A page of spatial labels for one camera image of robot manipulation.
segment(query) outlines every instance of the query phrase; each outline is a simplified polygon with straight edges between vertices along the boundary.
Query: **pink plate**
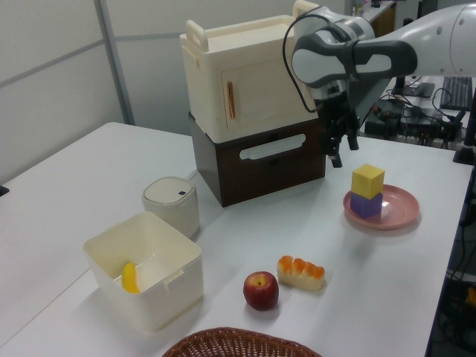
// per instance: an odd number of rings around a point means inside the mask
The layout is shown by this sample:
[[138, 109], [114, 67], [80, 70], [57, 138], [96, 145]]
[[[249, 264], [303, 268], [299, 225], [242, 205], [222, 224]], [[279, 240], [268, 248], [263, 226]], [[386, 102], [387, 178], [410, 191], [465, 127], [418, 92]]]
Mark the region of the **pink plate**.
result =
[[363, 219], [350, 209], [349, 191], [343, 202], [346, 216], [360, 225], [380, 230], [403, 228], [418, 217], [419, 204], [413, 195], [389, 184], [384, 184], [382, 193], [384, 195], [382, 214]]

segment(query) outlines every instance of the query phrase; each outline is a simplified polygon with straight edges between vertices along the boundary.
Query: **brown wooden drawer box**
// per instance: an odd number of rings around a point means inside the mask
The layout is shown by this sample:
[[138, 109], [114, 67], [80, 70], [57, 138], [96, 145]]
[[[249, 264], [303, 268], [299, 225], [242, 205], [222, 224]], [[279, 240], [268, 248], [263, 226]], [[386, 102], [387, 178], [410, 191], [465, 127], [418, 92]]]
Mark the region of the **brown wooden drawer box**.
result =
[[189, 116], [197, 169], [223, 207], [325, 175], [317, 119], [215, 144]]

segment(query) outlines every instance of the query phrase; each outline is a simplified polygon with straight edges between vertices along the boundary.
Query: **stacked blocks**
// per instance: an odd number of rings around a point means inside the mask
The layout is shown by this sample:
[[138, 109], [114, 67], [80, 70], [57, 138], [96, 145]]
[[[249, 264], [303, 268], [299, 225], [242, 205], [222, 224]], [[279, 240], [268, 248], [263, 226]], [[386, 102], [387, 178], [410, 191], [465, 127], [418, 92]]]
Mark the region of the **stacked blocks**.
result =
[[382, 212], [385, 171], [365, 164], [353, 171], [350, 209], [363, 219]]

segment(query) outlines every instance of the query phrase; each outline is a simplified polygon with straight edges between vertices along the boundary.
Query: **yellow cube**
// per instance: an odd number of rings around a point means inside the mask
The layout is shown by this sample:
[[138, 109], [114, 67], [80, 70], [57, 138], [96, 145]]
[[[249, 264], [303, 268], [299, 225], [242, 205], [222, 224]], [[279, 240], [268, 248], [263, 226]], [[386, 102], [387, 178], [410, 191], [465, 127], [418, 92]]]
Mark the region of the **yellow cube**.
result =
[[369, 164], [360, 166], [352, 173], [351, 191], [372, 199], [384, 190], [385, 171]]

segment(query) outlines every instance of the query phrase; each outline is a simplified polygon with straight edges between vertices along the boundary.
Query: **keyboard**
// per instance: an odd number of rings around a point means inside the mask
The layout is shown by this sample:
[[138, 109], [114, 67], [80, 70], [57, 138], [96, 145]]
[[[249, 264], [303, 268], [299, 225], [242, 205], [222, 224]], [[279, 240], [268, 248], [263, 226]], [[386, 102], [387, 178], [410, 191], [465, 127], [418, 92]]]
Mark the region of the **keyboard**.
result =
[[471, 77], [444, 77], [440, 108], [469, 112], [473, 99]]

